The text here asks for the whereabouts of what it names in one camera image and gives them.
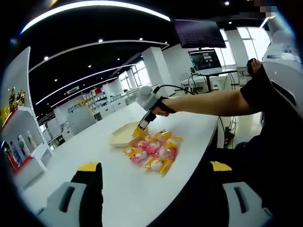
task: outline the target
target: ceiling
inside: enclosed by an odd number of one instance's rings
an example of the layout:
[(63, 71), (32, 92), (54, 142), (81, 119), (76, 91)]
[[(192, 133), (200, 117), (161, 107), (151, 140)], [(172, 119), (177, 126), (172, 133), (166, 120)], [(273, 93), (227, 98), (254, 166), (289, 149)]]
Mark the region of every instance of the ceiling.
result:
[[(51, 9), (71, 2), (75, 1), (58, 0)], [(204, 4), (201, 4), (201, 1), (193, 0), (187, 0), (186, 4), (182, 1), (171, 4), (168, 0), (128, 0), (124, 2), (155, 10), (170, 18), (211, 19), (216, 21), (220, 28), (227, 30), (235, 29), (236, 26), (259, 26), (263, 21), (263, 16), (258, 13), (258, 8), (246, 0), (230, 0), (229, 6), (225, 6), (225, 1), (222, 0), (204, 1)], [(49, 9), (45, 5), (33, 7), (31, 14), (25, 17), (26, 19), (15, 34), (19, 33), (32, 18), (47, 10)], [(255, 14), (248, 15), (242, 12), (255, 12)], [(98, 42), (99, 39), (112, 41), (139, 40), (139, 38), (159, 43), (168, 42), (170, 46), (179, 43), (172, 23), (162, 18), (133, 9), (85, 7), (58, 13), (29, 28), (18, 37), (14, 56), (30, 46), (29, 68), (31, 69), (43, 61), (45, 56), (52, 56), (79, 45)], [(29, 73), (30, 91), (36, 115), (50, 113), (52, 111), (50, 106), (65, 98), (64, 93), (67, 90), (75, 86), (84, 89), (116, 77), (118, 73), (128, 68), (97, 74), (62, 89), (35, 105), (48, 94), (91, 74), (136, 63), (141, 59), (141, 52), (150, 46), (163, 48), (166, 45), (143, 42), (98, 44), (47, 60)]]

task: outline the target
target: computer monitor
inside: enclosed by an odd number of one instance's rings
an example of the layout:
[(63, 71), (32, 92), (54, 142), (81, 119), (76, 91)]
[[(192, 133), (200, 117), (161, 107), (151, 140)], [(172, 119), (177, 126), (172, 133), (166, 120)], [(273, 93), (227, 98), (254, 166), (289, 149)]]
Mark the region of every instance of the computer monitor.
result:
[(221, 68), (217, 53), (214, 49), (188, 52), (196, 71)]
[(172, 20), (182, 48), (226, 48), (216, 22), (198, 19)]

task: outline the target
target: hand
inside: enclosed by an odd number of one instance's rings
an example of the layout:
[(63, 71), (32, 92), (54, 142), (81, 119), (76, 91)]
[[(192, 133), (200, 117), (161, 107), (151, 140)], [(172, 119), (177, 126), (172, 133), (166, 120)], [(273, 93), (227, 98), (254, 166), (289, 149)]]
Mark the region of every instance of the hand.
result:
[(262, 62), (260, 62), (256, 59), (254, 59), (252, 61), (251, 67), (252, 67), (252, 70), (254, 71), (254, 74), (256, 74), (260, 70), (261, 66), (262, 66)]
[[(173, 103), (173, 99), (163, 99), (162, 100), (163, 104), (165, 104), (166, 106), (168, 106), (169, 108), (172, 108), (172, 103)], [(165, 116), (165, 117), (168, 117), (170, 113), (168, 112), (165, 112), (163, 110), (161, 110), (161, 108), (159, 107), (156, 107), (153, 111), (152, 111), (153, 114), (155, 115), (160, 115), (160, 116)]]

